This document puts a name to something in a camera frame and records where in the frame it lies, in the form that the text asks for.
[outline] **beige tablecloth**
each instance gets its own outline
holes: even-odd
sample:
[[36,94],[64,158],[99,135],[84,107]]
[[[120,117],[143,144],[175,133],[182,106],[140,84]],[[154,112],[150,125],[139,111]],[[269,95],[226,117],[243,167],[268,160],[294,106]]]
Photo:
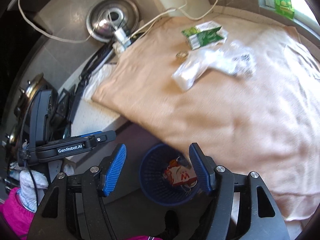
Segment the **beige tablecloth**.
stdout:
[[[212,16],[200,21],[211,20]],[[213,19],[253,48],[256,74],[239,80],[207,70],[187,92],[171,75],[189,49],[181,30],[196,23],[162,19],[120,57],[92,99],[188,155],[197,142],[236,173],[257,171],[286,220],[302,220],[320,202],[320,75],[292,28],[220,15]]]

